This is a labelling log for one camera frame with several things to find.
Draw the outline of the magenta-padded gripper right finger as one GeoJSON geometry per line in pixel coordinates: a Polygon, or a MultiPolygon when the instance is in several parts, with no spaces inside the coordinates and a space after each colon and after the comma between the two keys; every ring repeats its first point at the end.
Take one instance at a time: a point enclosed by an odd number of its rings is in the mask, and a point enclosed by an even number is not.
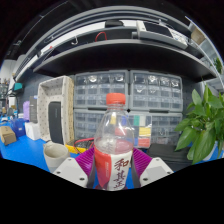
{"type": "Polygon", "coordinates": [[[133,150],[131,173],[133,186],[144,187],[173,173],[173,170],[160,158],[151,158],[139,149],[133,150]]]}

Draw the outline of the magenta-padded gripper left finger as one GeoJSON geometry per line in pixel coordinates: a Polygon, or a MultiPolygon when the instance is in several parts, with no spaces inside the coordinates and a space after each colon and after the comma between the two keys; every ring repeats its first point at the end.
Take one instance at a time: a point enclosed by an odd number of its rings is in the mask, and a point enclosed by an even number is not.
{"type": "Polygon", "coordinates": [[[78,186],[92,188],[95,182],[94,149],[90,148],[76,158],[68,157],[54,174],[78,186]]]}

